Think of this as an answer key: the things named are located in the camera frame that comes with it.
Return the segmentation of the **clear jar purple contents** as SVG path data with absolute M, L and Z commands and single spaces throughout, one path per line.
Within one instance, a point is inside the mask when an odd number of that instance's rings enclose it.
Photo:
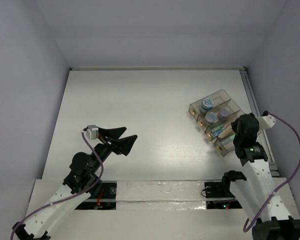
M 223 106 L 219 109 L 217 113 L 217 117 L 222 120 L 224 118 L 227 118 L 229 115 L 232 114 L 232 109 L 229 108 L 228 106 Z

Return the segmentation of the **clear jar blue contents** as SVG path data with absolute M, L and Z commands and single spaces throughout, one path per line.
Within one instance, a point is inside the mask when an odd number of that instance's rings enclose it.
M 218 119 L 217 115 L 214 112 L 207 112 L 204 117 L 207 124 L 212 125 Z

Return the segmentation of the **blue lidded paint jar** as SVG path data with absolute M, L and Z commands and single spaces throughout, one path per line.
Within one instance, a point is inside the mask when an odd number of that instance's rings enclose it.
M 215 105 L 214 100 L 209 97 L 206 97 L 201 101 L 200 111 L 201 112 L 209 111 L 214 108 L 214 105 Z

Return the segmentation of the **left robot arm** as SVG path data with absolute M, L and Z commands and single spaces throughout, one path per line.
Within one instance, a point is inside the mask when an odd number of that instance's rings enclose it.
M 81 137 L 91 153 L 76 153 L 70 172 L 45 205 L 26 215 L 12 227 L 10 238 L 49 240 L 54 230 L 85 200 L 100 194 L 104 162 L 114 153 L 127 156 L 137 140 L 136 134 L 123 137 L 126 127 L 105 129 L 88 125 Z

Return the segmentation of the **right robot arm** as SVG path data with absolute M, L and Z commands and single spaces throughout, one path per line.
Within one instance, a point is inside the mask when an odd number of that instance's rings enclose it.
M 272 128 L 277 119 L 265 111 L 261 117 L 243 114 L 231 123 L 241 170 L 234 172 L 231 179 L 222 181 L 220 190 L 225 196 L 234 195 L 238 200 L 247 215 L 243 232 L 251 232 L 254 240 L 300 239 L 300 219 L 292 216 L 279 194 L 300 169 L 300 161 L 290 177 L 275 185 L 267 153 L 257 141 L 258 132 Z

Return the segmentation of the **silver foil strip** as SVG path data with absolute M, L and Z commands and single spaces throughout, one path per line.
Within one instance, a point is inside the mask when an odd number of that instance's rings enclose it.
M 118 181 L 116 209 L 120 211 L 206 210 L 200 180 Z

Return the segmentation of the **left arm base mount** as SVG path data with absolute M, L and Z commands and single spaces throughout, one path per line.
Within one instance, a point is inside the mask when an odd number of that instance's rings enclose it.
M 104 181 L 90 198 L 76 207 L 76 210 L 115 210 L 117 208 L 117 182 Z

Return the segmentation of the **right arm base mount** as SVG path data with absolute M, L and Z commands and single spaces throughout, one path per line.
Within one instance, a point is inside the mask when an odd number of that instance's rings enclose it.
M 230 192 L 232 182 L 247 180 L 240 171 L 228 171 L 224 173 L 219 181 L 206 181 L 200 194 L 206 198 L 206 208 L 208 210 L 229 210 L 242 209 L 239 201 Z

